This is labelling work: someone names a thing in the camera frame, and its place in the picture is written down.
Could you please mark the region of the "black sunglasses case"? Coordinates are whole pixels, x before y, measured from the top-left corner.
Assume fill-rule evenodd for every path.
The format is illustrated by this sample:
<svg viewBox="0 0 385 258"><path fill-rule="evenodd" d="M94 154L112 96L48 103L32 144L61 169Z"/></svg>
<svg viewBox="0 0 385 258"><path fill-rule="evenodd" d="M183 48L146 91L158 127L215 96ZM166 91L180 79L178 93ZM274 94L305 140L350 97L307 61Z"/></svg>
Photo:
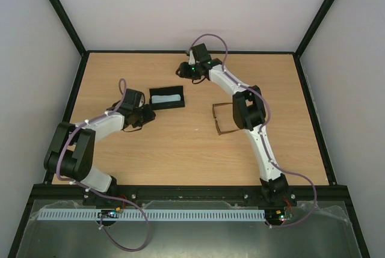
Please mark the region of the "black sunglasses case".
<svg viewBox="0 0 385 258"><path fill-rule="evenodd" d="M185 107L182 85L150 88L149 94L150 106L154 111Z"/></svg>

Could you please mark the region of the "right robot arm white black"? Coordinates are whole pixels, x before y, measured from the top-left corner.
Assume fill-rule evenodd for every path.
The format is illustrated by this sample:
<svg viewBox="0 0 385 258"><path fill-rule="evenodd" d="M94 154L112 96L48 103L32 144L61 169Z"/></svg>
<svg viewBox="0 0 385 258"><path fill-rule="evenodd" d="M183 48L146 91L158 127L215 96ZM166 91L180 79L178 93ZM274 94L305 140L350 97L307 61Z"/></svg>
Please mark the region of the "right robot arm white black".
<svg viewBox="0 0 385 258"><path fill-rule="evenodd" d="M285 174L278 169L268 139L268 106L259 87L243 83L227 69L223 61L212 58L203 43L191 46L187 56L189 60L180 64L176 74L192 81L207 79L232 97L233 120L238 129L248 136L259 163L263 200L270 205L277 204L289 186Z"/></svg>

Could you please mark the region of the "brown translucent sunglasses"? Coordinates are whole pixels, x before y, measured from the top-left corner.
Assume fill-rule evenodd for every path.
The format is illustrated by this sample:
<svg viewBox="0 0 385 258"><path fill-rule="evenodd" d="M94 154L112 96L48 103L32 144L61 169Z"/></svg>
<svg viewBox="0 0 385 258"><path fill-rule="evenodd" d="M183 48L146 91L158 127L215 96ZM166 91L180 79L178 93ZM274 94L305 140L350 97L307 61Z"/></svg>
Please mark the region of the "brown translucent sunglasses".
<svg viewBox="0 0 385 258"><path fill-rule="evenodd" d="M214 125L219 136L232 134L239 131L239 128L234 124L234 122L230 121L226 115L223 115L226 114L226 112L223 111L223 108L231 106L231 102L212 104L212 117L214 119Z"/></svg>

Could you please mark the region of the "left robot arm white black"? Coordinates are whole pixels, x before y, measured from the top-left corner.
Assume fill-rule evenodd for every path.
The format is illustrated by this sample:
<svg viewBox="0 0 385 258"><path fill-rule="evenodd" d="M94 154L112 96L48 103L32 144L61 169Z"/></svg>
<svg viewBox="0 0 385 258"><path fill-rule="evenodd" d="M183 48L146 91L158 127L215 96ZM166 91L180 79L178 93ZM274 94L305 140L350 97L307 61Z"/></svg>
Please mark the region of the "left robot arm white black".
<svg viewBox="0 0 385 258"><path fill-rule="evenodd" d="M128 127L139 131L155 117L155 112L145 103L144 93L124 90L121 100L102 115L75 124L61 122L48 148L44 168L59 180L84 186L109 198L116 197L119 195L117 179L93 165L95 143Z"/></svg>

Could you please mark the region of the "light blue cleaning cloth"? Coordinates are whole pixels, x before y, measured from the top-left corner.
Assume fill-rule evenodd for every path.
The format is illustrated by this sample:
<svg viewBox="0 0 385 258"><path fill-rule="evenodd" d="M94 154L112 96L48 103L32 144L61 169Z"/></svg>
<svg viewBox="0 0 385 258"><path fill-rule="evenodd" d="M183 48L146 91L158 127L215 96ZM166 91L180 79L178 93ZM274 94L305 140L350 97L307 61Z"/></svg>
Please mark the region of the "light blue cleaning cloth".
<svg viewBox="0 0 385 258"><path fill-rule="evenodd" d="M151 97L152 103L172 103L181 101L180 94L171 95L153 95Z"/></svg>

